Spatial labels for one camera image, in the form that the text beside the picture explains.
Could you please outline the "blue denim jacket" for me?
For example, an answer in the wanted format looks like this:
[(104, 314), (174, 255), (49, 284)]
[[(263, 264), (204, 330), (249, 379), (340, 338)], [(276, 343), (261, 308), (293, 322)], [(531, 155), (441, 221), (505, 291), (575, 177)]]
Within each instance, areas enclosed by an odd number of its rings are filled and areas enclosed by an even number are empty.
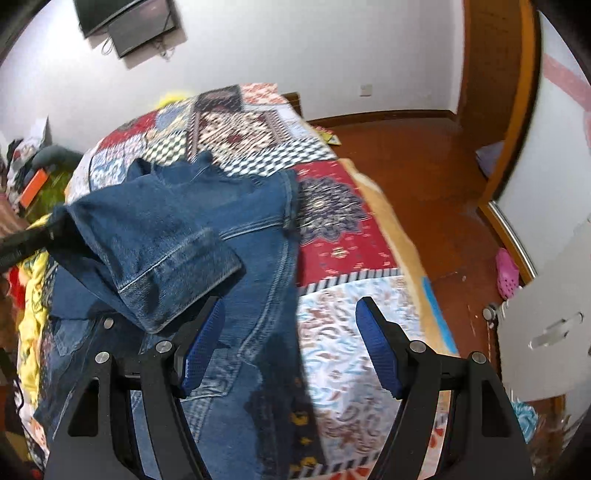
[(57, 207), (34, 414), (46, 438), (96, 354), (140, 354), (217, 296), (224, 326), (181, 402), (188, 428), (212, 477), (287, 478), (300, 373), (299, 200), (293, 169), (229, 176), (202, 152), (168, 166), (137, 159), (121, 183)]

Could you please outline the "red fuzzy garment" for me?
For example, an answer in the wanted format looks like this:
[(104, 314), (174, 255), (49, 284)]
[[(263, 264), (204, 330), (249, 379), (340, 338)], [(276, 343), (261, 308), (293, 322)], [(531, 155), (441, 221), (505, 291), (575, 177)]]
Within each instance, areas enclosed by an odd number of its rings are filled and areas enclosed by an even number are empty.
[(14, 266), (8, 272), (9, 294), (19, 310), (25, 309), (26, 287), (19, 279), (19, 268)]

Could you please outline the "yellow printed garment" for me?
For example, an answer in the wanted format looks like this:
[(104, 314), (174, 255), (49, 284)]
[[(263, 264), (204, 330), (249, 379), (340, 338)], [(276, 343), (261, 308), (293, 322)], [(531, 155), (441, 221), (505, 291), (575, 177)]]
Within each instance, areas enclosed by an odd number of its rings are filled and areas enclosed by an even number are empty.
[(18, 279), (24, 287), (24, 313), (18, 325), (17, 373), (21, 388), (34, 407), (39, 403), (41, 339), (49, 316), (49, 309), (42, 302), (48, 262), (48, 252), (41, 249), (18, 264)]

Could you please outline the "orange box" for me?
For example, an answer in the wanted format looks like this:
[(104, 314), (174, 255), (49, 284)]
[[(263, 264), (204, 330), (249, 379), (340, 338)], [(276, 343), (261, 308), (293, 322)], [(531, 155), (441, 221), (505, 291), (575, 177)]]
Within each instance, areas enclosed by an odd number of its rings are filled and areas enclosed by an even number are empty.
[(24, 209), (27, 209), (33, 203), (35, 197), (42, 190), (48, 179), (49, 174), (44, 169), (39, 169), (35, 172), (19, 198), (19, 204)]

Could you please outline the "green cloth covered table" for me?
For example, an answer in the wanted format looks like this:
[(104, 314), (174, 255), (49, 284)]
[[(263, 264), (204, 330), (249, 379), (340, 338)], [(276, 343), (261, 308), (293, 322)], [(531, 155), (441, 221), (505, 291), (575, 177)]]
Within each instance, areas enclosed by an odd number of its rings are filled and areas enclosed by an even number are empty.
[(65, 201), (65, 190), (72, 177), (72, 172), (67, 170), (56, 170), (49, 174), (49, 179), (42, 190), (35, 197), (33, 203), (24, 209), (24, 218), (32, 224), (53, 208)]

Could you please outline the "dark grey plush item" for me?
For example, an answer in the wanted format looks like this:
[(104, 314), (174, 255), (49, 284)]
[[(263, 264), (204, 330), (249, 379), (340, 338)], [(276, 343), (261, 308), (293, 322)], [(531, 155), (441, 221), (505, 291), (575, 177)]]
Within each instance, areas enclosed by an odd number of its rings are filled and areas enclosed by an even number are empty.
[(39, 169), (57, 169), (73, 171), (82, 159), (83, 154), (64, 148), (59, 145), (49, 145), (40, 149), (31, 160), (31, 168), (34, 171)]

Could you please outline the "pink croc shoe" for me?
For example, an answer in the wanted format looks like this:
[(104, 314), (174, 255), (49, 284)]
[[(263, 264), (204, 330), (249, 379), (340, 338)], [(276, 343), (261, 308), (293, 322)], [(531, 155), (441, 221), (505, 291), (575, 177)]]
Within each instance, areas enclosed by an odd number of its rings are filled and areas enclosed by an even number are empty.
[(505, 248), (500, 248), (495, 257), (497, 289), (504, 300), (512, 298), (520, 288), (520, 271)]

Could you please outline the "yellow plush pillow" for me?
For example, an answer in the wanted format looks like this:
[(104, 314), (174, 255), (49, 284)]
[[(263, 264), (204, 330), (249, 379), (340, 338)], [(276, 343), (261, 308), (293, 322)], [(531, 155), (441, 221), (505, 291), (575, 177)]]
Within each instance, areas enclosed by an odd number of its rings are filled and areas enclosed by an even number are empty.
[(155, 108), (161, 109), (169, 104), (187, 100), (191, 96), (192, 96), (191, 93), (183, 92), (183, 91), (166, 92), (159, 97), (159, 99), (155, 105)]

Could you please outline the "patchwork patterned bedspread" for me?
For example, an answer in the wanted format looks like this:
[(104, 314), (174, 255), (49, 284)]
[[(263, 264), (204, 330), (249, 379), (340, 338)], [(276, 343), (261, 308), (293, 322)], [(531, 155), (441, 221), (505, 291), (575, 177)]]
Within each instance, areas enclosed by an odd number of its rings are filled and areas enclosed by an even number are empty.
[(375, 295), (409, 332), (456, 350), (419, 254), (380, 187), (301, 118), (297, 94), (273, 83), (211, 90), (122, 125), (82, 156), (65, 199), (120, 182), (134, 154), (168, 164), (201, 147), (231, 175), (297, 170), (304, 185), (297, 321), (310, 389), (291, 417), (290, 475), (365, 479), (398, 403), (379, 392), (361, 356), (353, 304)]

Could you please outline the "small dark wall monitor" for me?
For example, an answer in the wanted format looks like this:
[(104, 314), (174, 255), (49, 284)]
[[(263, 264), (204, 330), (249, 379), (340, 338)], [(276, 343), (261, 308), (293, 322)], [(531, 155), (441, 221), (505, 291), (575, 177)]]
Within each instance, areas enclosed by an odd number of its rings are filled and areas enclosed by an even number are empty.
[(114, 18), (107, 32), (117, 56), (123, 58), (176, 28), (173, 2), (148, 0), (134, 4)]

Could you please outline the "white wall socket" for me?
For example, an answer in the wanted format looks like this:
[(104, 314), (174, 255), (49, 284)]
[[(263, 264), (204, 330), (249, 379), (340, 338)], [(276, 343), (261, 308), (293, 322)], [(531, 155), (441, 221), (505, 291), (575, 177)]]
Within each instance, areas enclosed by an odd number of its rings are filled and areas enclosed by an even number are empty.
[(360, 96), (361, 97), (370, 97), (373, 94), (373, 85), (372, 84), (365, 84), (360, 86)]

